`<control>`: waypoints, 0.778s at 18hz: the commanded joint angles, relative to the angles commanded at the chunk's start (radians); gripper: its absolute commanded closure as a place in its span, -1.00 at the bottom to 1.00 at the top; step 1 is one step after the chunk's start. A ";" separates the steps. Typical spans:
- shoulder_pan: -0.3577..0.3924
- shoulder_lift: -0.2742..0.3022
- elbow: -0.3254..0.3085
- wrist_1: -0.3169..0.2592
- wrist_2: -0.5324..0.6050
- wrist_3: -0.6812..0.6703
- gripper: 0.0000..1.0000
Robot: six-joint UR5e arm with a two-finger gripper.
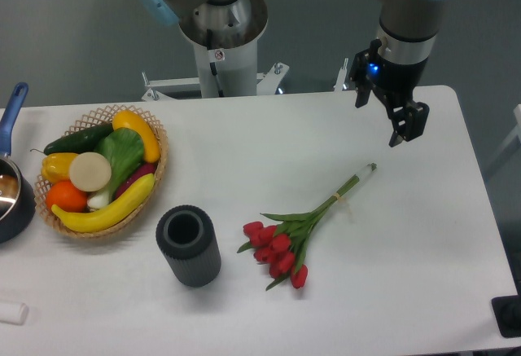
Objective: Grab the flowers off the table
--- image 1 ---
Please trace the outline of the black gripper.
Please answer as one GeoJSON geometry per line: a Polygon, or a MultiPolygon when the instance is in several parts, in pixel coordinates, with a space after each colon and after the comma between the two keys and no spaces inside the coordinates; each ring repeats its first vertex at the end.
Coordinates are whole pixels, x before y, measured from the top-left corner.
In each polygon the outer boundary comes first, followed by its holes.
{"type": "Polygon", "coordinates": [[[373,92],[392,123],[390,147],[418,138],[424,132],[430,108],[426,103],[409,101],[426,65],[427,59],[416,64],[396,64],[380,55],[374,61],[373,92]]]}

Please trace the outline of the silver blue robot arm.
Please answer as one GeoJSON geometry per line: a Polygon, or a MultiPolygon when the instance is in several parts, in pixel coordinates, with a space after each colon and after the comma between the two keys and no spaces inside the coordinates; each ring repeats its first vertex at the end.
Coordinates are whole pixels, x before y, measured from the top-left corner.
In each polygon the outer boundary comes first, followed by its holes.
{"type": "MultiPolygon", "coordinates": [[[[413,98],[448,0],[379,0],[374,40],[353,60],[356,106],[376,97],[392,123],[390,145],[422,135],[429,108],[413,98]]],[[[152,17],[177,25],[194,47],[205,98],[256,95],[257,42],[268,23],[264,0],[140,0],[152,17]]]]}

